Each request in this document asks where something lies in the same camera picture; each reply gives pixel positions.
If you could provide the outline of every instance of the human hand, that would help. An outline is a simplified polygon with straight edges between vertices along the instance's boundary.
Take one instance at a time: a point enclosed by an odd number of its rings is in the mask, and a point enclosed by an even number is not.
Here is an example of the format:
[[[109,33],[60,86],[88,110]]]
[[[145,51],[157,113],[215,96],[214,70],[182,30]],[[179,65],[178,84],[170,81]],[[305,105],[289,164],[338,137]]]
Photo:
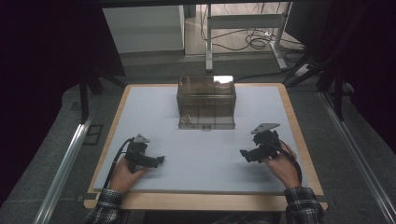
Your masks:
[[[128,163],[125,158],[122,158],[116,164],[108,186],[109,189],[125,193],[149,170],[148,167],[142,167],[132,174],[128,169]]]
[[[296,154],[289,150],[284,143],[281,143],[281,147],[288,153],[290,152],[292,157],[296,158]],[[297,170],[288,157],[280,153],[275,159],[264,158],[262,161],[268,165],[274,176],[282,181],[286,189],[301,187]]]

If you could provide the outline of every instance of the sleeve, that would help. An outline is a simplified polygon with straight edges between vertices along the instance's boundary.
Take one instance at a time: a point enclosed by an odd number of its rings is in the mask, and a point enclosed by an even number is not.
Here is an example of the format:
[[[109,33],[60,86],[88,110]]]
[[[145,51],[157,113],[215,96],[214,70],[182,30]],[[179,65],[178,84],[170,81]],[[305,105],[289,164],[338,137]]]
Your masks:
[[[286,189],[288,224],[323,223],[324,210],[310,188]]]
[[[119,223],[122,197],[123,194],[118,191],[103,189],[99,196],[98,204],[85,217],[85,223]]]

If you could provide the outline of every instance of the plastic container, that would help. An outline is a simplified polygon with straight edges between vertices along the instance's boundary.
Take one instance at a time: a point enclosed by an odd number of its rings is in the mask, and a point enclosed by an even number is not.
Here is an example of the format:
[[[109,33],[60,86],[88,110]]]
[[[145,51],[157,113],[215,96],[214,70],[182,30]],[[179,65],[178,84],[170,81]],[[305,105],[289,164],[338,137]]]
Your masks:
[[[177,89],[179,129],[234,129],[232,76],[181,77]]]

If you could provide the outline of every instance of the metal frame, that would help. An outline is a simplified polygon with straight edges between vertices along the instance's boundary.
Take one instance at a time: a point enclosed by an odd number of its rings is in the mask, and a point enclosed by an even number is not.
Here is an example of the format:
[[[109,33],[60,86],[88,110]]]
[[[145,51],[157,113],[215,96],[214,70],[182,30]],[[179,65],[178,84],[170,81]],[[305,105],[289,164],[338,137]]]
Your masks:
[[[364,156],[361,153],[358,144],[355,142],[355,139],[353,138],[352,134],[349,132],[349,129],[347,128],[345,123],[341,121],[332,110],[333,107],[332,99],[330,99],[330,97],[323,92],[320,92],[319,96],[323,100],[325,107],[327,108],[327,111],[333,123],[335,124],[335,127],[337,128],[338,132],[341,134],[346,144],[346,147],[349,150],[350,156],[356,163],[356,166],[361,172],[361,176],[366,182],[369,190],[372,192],[385,219],[389,224],[396,223],[396,209],[395,206],[393,205],[391,198],[388,196],[388,194],[382,187],[381,183],[375,177],[375,173],[370,168],[370,165],[368,164],[367,160],[364,159]]]
[[[275,41],[270,42],[280,70],[288,69],[279,49],[279,42],[289,16],[291,2],[286,4],[282,14],[213,16],[212,7],[207,5],[206,71],[213,71],[212,30],[243,28],[278,28]]]
[[[97,97],[93,97],[90,106],[91,113],[89,113],[84,123],[78,125],[75,135],[70,142],[69,148],[64,155],[64,159],[59,166],[58,172],[53,178],[49,187],[49,191],[47,192],[47,195],[37,212],[35,220],[33,221],[34,224],[50,222],[53,210],[55,209],[59,197],[61,196],[62,190],[64,189],[64,184],[66,183],[67,177],[69,177],[79,149],[81,148],[82,142],[84,141],[84,137],[91,125],[97,102]]]

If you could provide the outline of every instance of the cable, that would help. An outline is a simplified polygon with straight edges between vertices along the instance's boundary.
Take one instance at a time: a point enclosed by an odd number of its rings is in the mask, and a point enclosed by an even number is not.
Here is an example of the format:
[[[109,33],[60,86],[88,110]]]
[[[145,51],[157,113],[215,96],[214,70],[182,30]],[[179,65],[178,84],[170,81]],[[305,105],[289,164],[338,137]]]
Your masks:
[[[289,148],[289,146],[282,140],[279,139],[279,142],[283,143],[283,145],[285,145],[285,147],[288,149],[290,155],[293,155],[293,153],[291,153],[291,149]]]
[[[110,178],[111,178],[111,176],[112,176],[112,174],[113,174],[113,171],[114,171],[114,168],[116,167],[116,164],[117,164],[117,162],[118,162],[118,160],[119,160],[120,154],[121,154],[122,151],[123,151],[123,148],[125,147],[125,145],[126,145],[127,143],[133,142],[133,141],[134,141],[134,138],[127,139],[127,140],[122,144],[122,146],[120,147],[119,151],[117,152],[116,156],[114,157],[113,163],[111,164],[110,171],[108,172],[108,175],[107,175],[105,184],[103,185],[103,188],[104,188],[104,189],[107,188],[107,185],[108,185],[108,183],[110,182]]]
[[[303,56],[304,56],[304,53],[303,53],[303,52],[286,52],[286,53],[285,53],[285,59],[288,60],[288,61],[291,62],[291,63],[297,63],[297,62],[299,62],[299,61],[292,61],[290,58],[288,58],[288,54],[292,54],[292,53],[294,53],[294,54],[300,53],[300,54],[303,54]]]
[[[302,170],[301,170],[300,164],[299,164],[299,163],[297,162],[297,160],[293,157],[293,155],[292,155],[292,154],[289,154],[289,152],[285,151],[285,149],[283,149],[283,148],[281,148],[281,147],[274,146],[273,144],[268,143],[268,142],[263,142],[263,143],[264,143],[265,145],[269,146],[269,147],[272,147],[273,149],[276,149],[279,153],[282,153],[284,156],[286,156],[286,157],[290,160],[291,164],[294,165],[294,168],[296,168],[297,176],[298,176],[298,180],[300,181],[300,184],[303,183],[303,172],[302,172]]]
[[[282,84],[285,85],[285,83],[291,78],[291,76],[293,76],[295,73],[294,69],[297,67],[300,67],[301,64],[303,64],[303,62],[305,62],[308,59],[308,54],[305,54],[303,57],[301,57],[297,63],[293,66],[293,68],[291,69],[291,71],[286,75],[285,79],[282,81]]]
[[[257,5],[253,8],[253,10],[251,11],[251,13],[253,13],[254,9],[255,9],[256,7],[258,7],[258,5],[259,5],[259,4],[257,4]],[[262,14],[264,8],[265,8],[265,3],[262,5],[261,11],[260,11],[260,12],[258,11],[258,13]],[[201,16],[200,16],[200,17],[201,17],[201,38],[202,38],[204,41],[207,41],[207,38],[206,38],[205,32],[204,32],[204,20],[205,20],[205,16],[206,16],[207,9],[208,9],[208,7],[206,6],[205,12],[204,12],[204,16],[203,16],[203,14],[202,14],[202,11],[203,11],[203,10],[202,10],[202,5],[200,5],[200,15],[201,15]],[[276,13],[279,12],[279,9],[280,9],[280,2],[278,2],[277,9],[276,9]],[[222,37],[222,36],[231,35],[231,34],[235,34],[235,33],[239,33],[239,32],[244,32],[244,31],[248,32],[248,29],[237,30],[237,31],[233,31],[233,32],[230,32],[230,33],[227,33],[227,34],[223,34],[223,35],[217,35],[217,36],[212,37],[212,39],[216,39],[216,38],[219,38],[219,37]],[[221,48],[224,48],[224,49],[228,49],[228,50],[234,50],[234,51],[246,49],[246,48],[248,48],[249,46],[251,46],[251,47],[254,48],[254,49],[264,49],[264,48],[273,40],[273,36],[275,36],[275,35],[274,35],[274,28],[272,29],[271,35],[269,35],[269,36],[268,36],[268,35],[258,35],[257,32],[264,32],[264,30],[260,30],[260,29],[254,28],[252,34],[247,35],[246,38],[245,38],[245,40],[247,41],[247,45],[244,46],[244,47],[242,47],[242,48],[240,48],[240,49],[231,49],[231,48],[228,48],[228,47],[223,46],[223,45],[221,45],[221,44],[213,44],[213,45],[214,45],[214,46],[221,47]],[[281,40],[282,40],[282,41],[286,41],[286,42],[290,42],[290,43],[294,43],[294,44],[300,44],[300,45],[302,45],[301,43],[294,42],[294,41],[289,41],[289,40],[286,40],[286,39],[281,39]],[[286,48],[286,47],[284,47],[284,46],[282,46],[282,45],[279,45],[279,46],[280,46],[282,49],[284,49],[284,50],[297,50],[297,49],[288,49],[288,48]]]
[[[236,82],[236,81],[239,81],[239,80],[245,79],[245,78],[250,78],[250,77],[263,77],[263,76],[279,75],[279,74],[282,74],[282,73],[289,72],[289,71],[291,71],[293,69],[294,69],[294,67],[292,67],[292,68],[290,68],[288,70],[281,71],[281,72],[276,72],[276,73],[267,73],[267,74],[258,74],[258,75],[252,75],[252,76],[246,76],[246,77],[239,77],[239,78],[234,79],[233,82]]]

